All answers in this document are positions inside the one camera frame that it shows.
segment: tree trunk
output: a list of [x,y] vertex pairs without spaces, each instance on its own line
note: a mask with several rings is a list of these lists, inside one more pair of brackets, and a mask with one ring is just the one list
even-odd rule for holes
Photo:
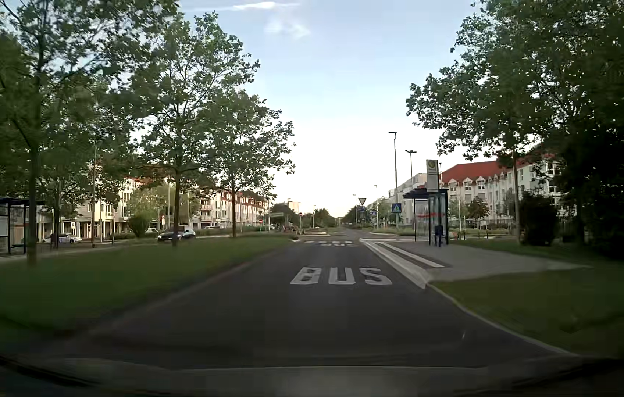
[[178,237],[178,232],[179,232],[179,206],[180,206],[180,199],[179,199],[179,192],[180,192],[180,175],[179,172],[175,172],[175,208],[174,208],[174,218],[175,221],[173,222],[173,226],[172,226],[172,231],[173,231],[173,235],[172,235],[172,247],[177,247],[177,237]]
[[520,244],[520,198],[518,193],[518,167],[515,158],[515,150],[513,150],[513,197],[515,201],[515,232],[516,240]]
[[37,178],[40,175],[40,153],[37,148],[30,149],[29,215],[27,225],[27,263],[37,264]]
[[577,233],[577,243],[579,245],[584,245],[586,241],[584,239],[584,205],[581,200],[581,189],[578,189],[576,193],[577,194],[575,195],[574,207],[577,213],[574,217],[574,228],[576,229]]
[[231,224],[231,237],[236,238],[236,190],[231,189],[231,196],[233,197],[233,204],[231,204],[231,212],[233,215],[233,223]]

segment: street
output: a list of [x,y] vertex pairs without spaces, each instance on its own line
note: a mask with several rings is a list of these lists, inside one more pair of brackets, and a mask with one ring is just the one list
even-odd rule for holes
[[554,354],[417,287],[360,244],[364,236],[305,237],[35,354],[166,369],[478,367]]

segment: sidewalk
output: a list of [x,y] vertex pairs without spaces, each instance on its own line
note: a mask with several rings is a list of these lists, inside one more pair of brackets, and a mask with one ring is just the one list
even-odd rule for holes
[[390,242],[394,247],[434,261],[444,267],[425,267],[433,281],[456,281],[506,273],[572,270],[586,266],[552,259],[525,257],[501,251],[449,244],[441,247],[423,242]]

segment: curb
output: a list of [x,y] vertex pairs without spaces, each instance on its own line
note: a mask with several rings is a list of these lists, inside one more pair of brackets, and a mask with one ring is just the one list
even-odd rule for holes
[[532,343],[533,345],[537,345],[540,346],[542,348],[544,348],[545,350],[549,350],[551,352],[554,353],[560,353],[560,354],[564,354],[564,355],[572,355],[572,356],[579,356],[576,353],[572,353],[570,351],[564,350],[561,347],[557,347],[557,346],[552,346],[548,343],[545,342],[541,342],[535,338],[531,338],[529,336],[525,336],[521,333],[518,333],[514,330],[508,329],[502,325],[500,325],[499,323],[496,323],[492,320],[486,319],[485,317],[481,316],[480,314],[476,313],[475,311],[467,308],[466,306],[464,306],[463,304],[459,303],[459,301],[457,301],[455,298],[453,298],[451,295],[447,294],[446,292],[440,290],[439,288],[437,288],[436,286],[427,283],[427,286],[429,286],[430,288],[432,288],[434,291],[436,291],[437,293],[439,293],[440,295],[442,295],[444,298],[448,299],[449,302],[452,302],[456,307],[458,307],[461,311],[463,311],[464,313],[468,314],[469,316],[472,316],[476,319],[479,319],[481,321],[483,321],[484,323],[496,328],[496,329],[500,329],[503,332],[507,332],[513,336],[516,336],[518,338],[521,338],[522,340],[525,340],[528,343]]
[[575,353],[572,353],[570,351],[564,350],[561,347],[556,347],[556,346],[552,346],[550,344],[547,344],[545,342],[541,342],[535,338],[531,338],[529,336],[525,336],[522,335],[521,333],[518,333],[514,330],[508,329],[502,325],[500,325],[499,323],[496,323],[492,320],[486,319],[485,317],[481,316],[480,314],[476,313],[473,310],[470,310],[469,308],[465,307],[463,304],[459,303],[459,301],[457,301],[455,298],[453,298],[451,295],[445,293],[444,291],[440,290],[439,288],[437,288],[436,286],[431,284],[431,277],[428,277],[427,281],[423,284],[420,285],[420,280],[417,280],[415,275],[412,275],[410,268],[406,268],[407,264],[411,265],[411,266],[416,266],[411,264],[408,261],[405,261],[403,258],[399,258],[397,255],[394,255],[388,251],[384,251],[378,247],[375,247],[374,244],[369,244],[367,242],[363,243],[365,246],[367,246],[371,251],[373,251],[374,253],[376,253],[378,255],[378,257],[380,257],[381,259],[383,259],[384,261],[386,261],[390,266],[392,266],[395,270],[397,270],[400,274],[404,275],[406,278],[408,278],[410,281],[412,281],[414,284],[416,284],[418,287],[422,288],[423,290],[425,290],[427,287],[430,287],[432,290],[434,290],[436,293],[440,294],[442,297],[444,297],[445,299],[447,299],[449,302],[452,302],[453,305],[455,305],[457,308],[459,308],[461,311],[463,311],[464,313],[468,314],[469,316],[472,316],[473,318],[483,321],[484,323],[492,326],[493,328],[496,329],[500,329],[503,332],[509,333],[513,336],[516,336],[517,338],[521,338],[522,340],[525,340],[528,343],[531,343],[533,345],[539,346],[544,348],[547,351],[551,351],[553,353],[559,353],[559,354],[564,354],[564,355],[571,355],[571,356],[579,356]]

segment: street lamp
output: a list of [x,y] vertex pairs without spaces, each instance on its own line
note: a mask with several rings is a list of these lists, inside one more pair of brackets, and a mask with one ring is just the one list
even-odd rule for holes
[[378,230],[378,218],[380,217],[380,211],[378,207],[378,185],[375,186],[375,229]]
[[[410,155],[410,187],[415,188],[415,174],[412,172],[412,153],[417,153],[415,150],[405,150]],[[415,201],[412,201],[412,228],[415,229]]]
[[[392,133],[395,135],[395,138],[393,138],[393,158],[395,158],[395,202],[398,202],[398,156],[397,156],[397,149],[395,147],[395,140],[398,139],[398,133],[395,131],[390,131],[388,133]],[[398,218],[399,215],[395,214],[395,228],[398,228]]]
[[355,220],[354,225],[359,223],[359,212],[356,208],[356,194],[353,195],[353,218]]

